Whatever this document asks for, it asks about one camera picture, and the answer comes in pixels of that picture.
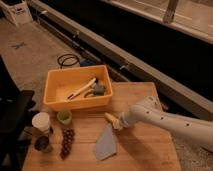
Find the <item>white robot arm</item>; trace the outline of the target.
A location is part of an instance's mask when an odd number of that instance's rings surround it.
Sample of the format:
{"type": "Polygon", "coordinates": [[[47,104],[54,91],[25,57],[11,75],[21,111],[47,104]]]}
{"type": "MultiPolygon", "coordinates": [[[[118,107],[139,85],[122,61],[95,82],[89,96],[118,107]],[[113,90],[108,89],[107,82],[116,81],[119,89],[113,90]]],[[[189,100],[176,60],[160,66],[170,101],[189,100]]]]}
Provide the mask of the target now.
{"type": "Polygon", "coordinates": [[[121,130],[138,122],[179,134],[213,152],[213,122],[164,112],[157,108],[157,100],[153,96],[147,96],[132,105],[113,121],[113,126],[121,130]]]}

